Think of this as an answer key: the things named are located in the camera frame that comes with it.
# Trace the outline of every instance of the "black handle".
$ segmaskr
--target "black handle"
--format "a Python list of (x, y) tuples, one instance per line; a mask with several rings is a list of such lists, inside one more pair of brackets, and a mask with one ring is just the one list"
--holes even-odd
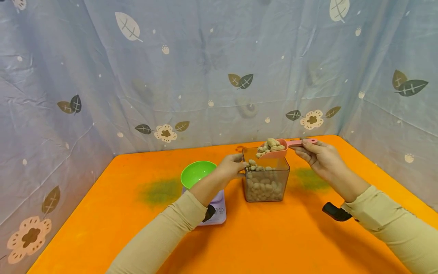
[(345, 222), (352, 216), (342, 208), (334, 206), (331, 202), (326, 203), (322, 207), (322, 211), (338, 222)]
[(205, 218), (202, 220), (202, 222), (205, 223), (206, 221), (210, 220), (215, 213), (216, 213), (216, 208), (214, 208), (214, 206), (212, 205), (208, 205), (207, 212), (205, 213)]

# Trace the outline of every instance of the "pink measuring scoop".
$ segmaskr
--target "pink measuring scoop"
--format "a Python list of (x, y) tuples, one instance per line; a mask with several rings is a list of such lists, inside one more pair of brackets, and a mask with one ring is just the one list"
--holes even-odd
[[(262, 155), (259, 159), (278, 159), (278, 158), (284, 158), (287, 154), (287, 148), (292, 146), (303, 146), (303, 140), (293, 140), (293, 141), (286, 141), (285, 139), (277, 139), (277, 141), (280, 142), (281, 146), (284, 146), (285, 149), (279, 150), (279, 151), (271, 151), (266, 153), (265, 155)], [(316, 144), (318, 143), (317, 139), (306, 139), (306, 141)]]

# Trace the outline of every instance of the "arm sleeve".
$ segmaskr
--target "arm sleeve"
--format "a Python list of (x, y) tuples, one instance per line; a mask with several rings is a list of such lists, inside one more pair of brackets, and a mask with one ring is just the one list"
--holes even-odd
[(413, 274), (438, 274), (438, 231), (374, 186), (342, 208), (382, 240)]
[(122, 249), (107, 273), (156, 273), (180, 240), (202, 222), (206, 211), (207, 208), (186, 191)]

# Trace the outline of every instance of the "light blue fabric backdrop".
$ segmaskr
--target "light blue fabric backdrop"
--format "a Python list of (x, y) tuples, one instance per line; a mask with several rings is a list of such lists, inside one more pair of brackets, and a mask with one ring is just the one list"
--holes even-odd
[(123, 153), (340, 134), (438, 210), (433, 0), (0, 6), (0, 272)]

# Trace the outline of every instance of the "hand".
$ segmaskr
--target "hand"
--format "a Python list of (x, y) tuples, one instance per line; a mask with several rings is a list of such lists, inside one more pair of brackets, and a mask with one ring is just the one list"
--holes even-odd
[(303, 140), (303, 147), (291, 147), (295, 153), (306, 162), (321, 178), (333, 183), (339, 176), (349, 169), (345, 165), (338, 151), (332, 145), (321, 141), (312, 144)]
[(227, 155), (213, 171), (213, 175), (224, 183), (224, 188), (231, 180), (245, 177), (240, 171), (247, 167), (248, 163), (242, 162), (242, 159), (243, 154), (241, 153)]

